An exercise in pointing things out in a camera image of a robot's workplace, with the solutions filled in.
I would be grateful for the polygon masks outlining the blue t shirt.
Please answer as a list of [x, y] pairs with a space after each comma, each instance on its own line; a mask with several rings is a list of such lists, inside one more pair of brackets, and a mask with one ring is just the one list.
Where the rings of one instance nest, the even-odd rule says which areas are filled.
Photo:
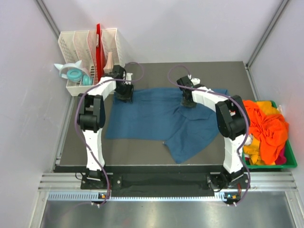
[[132, 103], [113, 100], [106, 139], [164, 141], [173, 160], [183, 163], [219, 134], [216, 113], [204, 105], [181, 105], [178, 88], [136, 90]]

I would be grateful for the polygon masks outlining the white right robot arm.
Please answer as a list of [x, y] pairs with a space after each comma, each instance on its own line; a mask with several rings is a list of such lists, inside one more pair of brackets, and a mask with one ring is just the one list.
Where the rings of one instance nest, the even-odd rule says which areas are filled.
[[248, 137], [250, 119], [240, 96], [229, 96], [215, 92], [201, 84], [194, 84], [189, 76], [177, 80], [182, 91], [183, 105], [195, 107], [204, 105], [216, 113], [217, 126], [224, 137], [225, 159], [223, 168], [227, 173], [222, 175], [222, 183], [233, 188], [239, 182], [237, 175], [243, 169], [242, 149]]

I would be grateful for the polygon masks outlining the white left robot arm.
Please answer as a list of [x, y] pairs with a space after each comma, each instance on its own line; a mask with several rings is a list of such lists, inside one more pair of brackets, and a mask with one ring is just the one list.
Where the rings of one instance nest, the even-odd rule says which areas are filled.
[[84, 135], [86, 168], [90, 171], [101, 171], [105, 165], [101, 139], [106, 119], [104, 101], [114, 92], [118, 100], [132, 102], [134, 85], [131, 80], [131, 73], [115, 65], [112, 72], [105, 74], [98, 84], [78, 95], [76, 122]]

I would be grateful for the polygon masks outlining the beige book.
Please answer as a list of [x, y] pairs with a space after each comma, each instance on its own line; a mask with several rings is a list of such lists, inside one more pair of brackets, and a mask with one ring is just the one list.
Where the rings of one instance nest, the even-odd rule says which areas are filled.
[[107, 56], [107, 61], [105, 64], [105, 67], [103, 68], [104, 73], [108, 74], [111, 73], [114, 67], [114, 63], [113, 63], [113, 53], [112, 52], [108, 52], [108, 56]]

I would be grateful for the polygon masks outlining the red folder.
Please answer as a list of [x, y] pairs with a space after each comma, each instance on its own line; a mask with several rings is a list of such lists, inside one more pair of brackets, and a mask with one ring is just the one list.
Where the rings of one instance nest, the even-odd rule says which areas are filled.
[[96, 78], [97, 83], [100, 81], [101, 77], [104, 74], [104, 63], [105, 63], [105, 55], [102, 44], [102, 30], [100, 23], [96, 25], [96, 50], [95, 50], [95, 58], [96, 58]]

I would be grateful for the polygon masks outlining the teal cat ear headphones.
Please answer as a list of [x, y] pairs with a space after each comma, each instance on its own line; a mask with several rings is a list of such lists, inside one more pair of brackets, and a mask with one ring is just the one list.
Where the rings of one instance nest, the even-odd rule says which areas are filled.
[[54, 64], [54, 67], [59, 71], [59, 77], [67, 79], [71, 82], [81, 82], [83, 86], [92, 86], [93, 78], [89, 71], [84, 67], [82, 60], [75, 63]]

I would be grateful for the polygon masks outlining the white file organizer rack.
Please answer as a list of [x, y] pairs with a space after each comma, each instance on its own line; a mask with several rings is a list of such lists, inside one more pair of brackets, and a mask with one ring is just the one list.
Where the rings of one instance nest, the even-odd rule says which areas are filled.
[[[125, 66], [124, 52], [120, 44], [120, 33], [117, 28], [102, 29], [102, 44], [104, 49], [104, 66], [108, 52], [113, 53], [114, 65]], [[93, 85], [97, 84], [96, 78], [96, 30], [63, 31], [60, 33], [58, 45], [65, 63], [75, 63], [82, 60], [84, 67], [93, 78]], [[71, 96], [78, 96], [90, 86], [81, 85], [81, 82], [67, 80], [66, 89]]]

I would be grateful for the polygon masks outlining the white t shirt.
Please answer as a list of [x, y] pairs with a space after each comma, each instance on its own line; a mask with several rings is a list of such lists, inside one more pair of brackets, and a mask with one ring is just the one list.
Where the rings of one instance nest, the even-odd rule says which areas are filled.
[[249, 135], [248, 137], [247, 137], [247, 139], [246, 139], [246, 142], [245, 142], [245, 146], [249, 146], [249, 145], [251, 145], [252, 144], [252, 142], [253, 142], [253, 135]]

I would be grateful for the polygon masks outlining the magenta t shirt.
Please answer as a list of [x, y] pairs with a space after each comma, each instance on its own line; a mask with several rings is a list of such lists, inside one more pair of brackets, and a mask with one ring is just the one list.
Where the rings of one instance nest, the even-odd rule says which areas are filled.
[[282, 150], [280, 151], [275, 164], [276, 165], [284, 165], [286, 163], [287, 159], [285, 157], [285, 146], [282, 148]]

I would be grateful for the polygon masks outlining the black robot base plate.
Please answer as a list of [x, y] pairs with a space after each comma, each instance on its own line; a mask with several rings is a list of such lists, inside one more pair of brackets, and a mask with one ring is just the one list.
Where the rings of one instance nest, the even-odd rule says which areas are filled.
[[245, 170], [230, 175], [221, 165], [107, 165], [105, 171], [83, 173], [80, 188], [118, 197], [192, 197], [240, 193], [250, 185]]

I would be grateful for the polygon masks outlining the aluminium frame post left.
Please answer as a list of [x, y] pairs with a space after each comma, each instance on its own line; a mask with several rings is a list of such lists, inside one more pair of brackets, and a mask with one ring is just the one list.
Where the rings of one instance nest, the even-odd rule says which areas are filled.
[[49, 25], [49, 27], [52, 30], [55, 37], [57, 39], [59, 39], [60, 29], [58, 28], [55, 20], [53, 19], [52, 15], [50, 14], [45, 2], [43, 0], [34, 0], [34, 2], [37, 5], [40, 12], [42, 13], [44, 19], [46, 20], [47, 24]]

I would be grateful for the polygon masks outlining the aluminium frame post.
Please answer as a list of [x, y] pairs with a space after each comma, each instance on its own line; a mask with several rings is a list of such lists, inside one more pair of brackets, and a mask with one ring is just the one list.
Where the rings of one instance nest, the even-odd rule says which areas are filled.
[[265, 43], [269, 39], [271, 33], [275, 29], [275, 26], [279, 22], [281, 16], [283, 15], [284, 11], [286, 10], [287, 6], [289, 5], [290, 0], [281, 0], [274, 15], [271, 17], [270, 22], [268, 23], [263, 35], [259, 39], [256, 47], [254, 48], [252, 54], [250, 55], [249, 60], [245, 64], [247, 70], [249, 70], [253, 63], [255, 62], [256, 58], [258, 57], [259, 53], [261, 52], [262, 48], [264, 47]]
[[40, 12], [42, 13], [44, 19], [46, 20], [47, 24], [49, 25], [49, 27], [52, 30], [55, 37], [57, 39], [59, 39], [60, 29], [58, 28], [55, 20], [53, 19], [52, 15], [50, 14], [45, 2], [43, 0], [34, 0], [34, 2], [37, 5]]

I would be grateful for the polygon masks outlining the aluminium frame post right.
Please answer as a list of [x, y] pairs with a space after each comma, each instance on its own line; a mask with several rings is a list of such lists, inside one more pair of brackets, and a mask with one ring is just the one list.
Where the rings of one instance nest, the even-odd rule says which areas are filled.
[[249, 70], [253, 63], [255, 62], [256, 58], [258, 57], [259, 53], [261, 52], [262, 48], [264, 47], [265, 43], [269, 39], [271, 33], [275, 29], [275, 26], [279, 22], [281, 16], [283, 15], [284, 11], [286, 10], [287, 6], [289, 5], [290, 0], [281, 0], [274, 15], [271, 17], [270, 22], [268, 23], [263, 35], [259, 39], [256, 47], [254, 48], [252, 54], [250, 55], [249, 60], [245, 64], [247, 70]]

